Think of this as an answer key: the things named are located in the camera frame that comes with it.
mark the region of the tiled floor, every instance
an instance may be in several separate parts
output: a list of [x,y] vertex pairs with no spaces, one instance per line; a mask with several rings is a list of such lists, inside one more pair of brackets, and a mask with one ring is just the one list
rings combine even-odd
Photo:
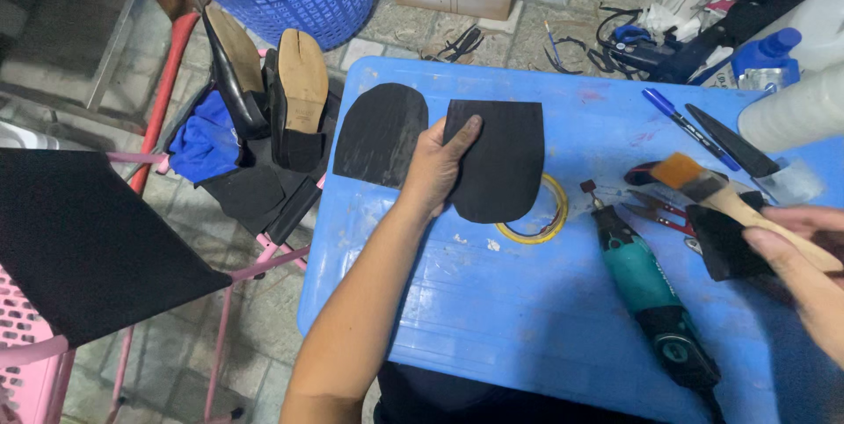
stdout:
[[[602,4],[622,9],[639,8],[654,0],[515,0],[507,21],[478,20],[458,14],[397,5],[395,0],[378,0],[371,19],[358,35],[343,46],[325,53],[335,91],[342,90],[345,73],[358,58],[374,55],[417,58],[419,50],[438,51],[472,24],[484,30],[485,39],[473,54],[472,64],[554,71],[543,52],[549,48],[543,24],[548,20],[554,36],[573,36],[594,47],[595,30],[608,13]],[[109,102],[129,114],[149,111],[153,82],[160,72],[169,37],[170,21],[154,0],[146,0],[134,21],[127,51],[116,75],[117,88]],[[251,34],[259,48],[271,47]],[[585,61],[574,44],[559,45],[567,69],[583,69],[585,75],[607,75]],[[168,121],[201,87],[210,64],[207,37],[202,24],[196,26],[176,81]],[[0,67],[0,79],[25,80],[28,67]],[[79,89],[72,77],[59,73],[58,90]],[[35,128],[45,128],[49,117],[35,106],[5,102],[0,98],[0,118]],[[137,150],[141,138],[110,127],[59,114],[61,131],[78,137],[96,149]],[[211,265],[239,268],[258,256],[258,244],[247,232],[227,218],[217,203],[202,189],[174,174],[150,176],[144,199],[185,238]],[[314,216],[291,235],[293,247],[311,241]],[[276,268],[260,281],[239,286],[235,295],[226,364],[219,382],[215,409],[220,412],[243,406],[241,421],[273,424],[279,416],[291,365],[301,346],[295,314],[304,276],[294,265]],[[118,422],[175,424],[201,418],[221,313],[221,293],[186,304],[141,323],[135,330],[125,396],[127,403]],[[119,339],[109,336],[81,347],[73,369],[65,422],[100,422],[110,404],[111,386],[119,355]],[[379,395],[377,384],[364,406],[364,422]]]

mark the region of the rotary tool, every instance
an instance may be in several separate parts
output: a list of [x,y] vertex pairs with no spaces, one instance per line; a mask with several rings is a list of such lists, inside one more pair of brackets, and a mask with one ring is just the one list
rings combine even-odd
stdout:
[[651,344],[671,379],[695,391],[712,411],[712,422],[723,423],[721,406],[713,387],[721,380],[715,361],[697,339],[689,312],[671,288],[648,244],[595,196],[595,182],[581,183],[592,195],[601,256],[622,300]]

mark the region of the blue towel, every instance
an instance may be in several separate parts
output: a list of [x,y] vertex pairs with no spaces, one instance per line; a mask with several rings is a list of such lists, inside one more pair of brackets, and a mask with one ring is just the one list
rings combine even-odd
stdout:
[[170,167],[196,183],[237,168],[240,147],[235,125],[218,91],[211,91],[179,127],[170,150]]

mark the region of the yellow tape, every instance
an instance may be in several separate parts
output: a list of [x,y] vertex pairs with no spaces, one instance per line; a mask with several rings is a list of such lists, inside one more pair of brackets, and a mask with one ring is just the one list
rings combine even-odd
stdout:
[[557,211],[554,213],[554,220],[540,230],[539,233],[529,236],[512,231],[510,226],[507,226],[504,223],[496,223],[495,227],[498,228],[498,231],[501,232],[502,235],[512,239],[516,243],[540,244],[545,243],[552,237],[556,236],[557,233],[563,229],[565,218],[569,214],[569,198],[565,195],[563,187],[561,187],[551,175],[548,175],[545,172],[542,173],[542,181],[540,182],[540,185],[543,185],[545,188],[554,193],[554,198],[557,200]]

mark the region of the tan leather sole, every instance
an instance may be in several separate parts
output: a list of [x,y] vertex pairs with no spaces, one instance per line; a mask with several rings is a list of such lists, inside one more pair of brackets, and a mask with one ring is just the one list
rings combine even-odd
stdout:
[[328,72],[314,37],[287,29],[279,40],[279,78],[287,96],[284,127],[306,134],[319,129],[328,96]]
[[255,48],[255,43],[228,12],[210,7],[206,8],[205,12],[220,44],[226,51],[226,56],[229,58],[232,68],[235,70],[237,82],[240,83],[240,90],[263,93],[261,56],[258,54],[258,49]]

